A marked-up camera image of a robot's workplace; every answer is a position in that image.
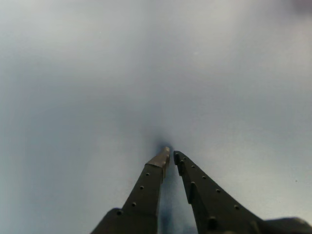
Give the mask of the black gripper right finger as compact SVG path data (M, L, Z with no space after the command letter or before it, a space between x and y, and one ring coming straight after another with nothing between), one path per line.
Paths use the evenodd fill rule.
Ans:
M189 157L174 152L199 234L267 234L263 220L225 192Z

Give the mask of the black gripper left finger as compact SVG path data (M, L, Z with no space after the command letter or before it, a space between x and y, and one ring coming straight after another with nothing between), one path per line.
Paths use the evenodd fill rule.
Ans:
M156 234L161 184L170 161L164 147L149 160L122 208L110 210L93 234Z

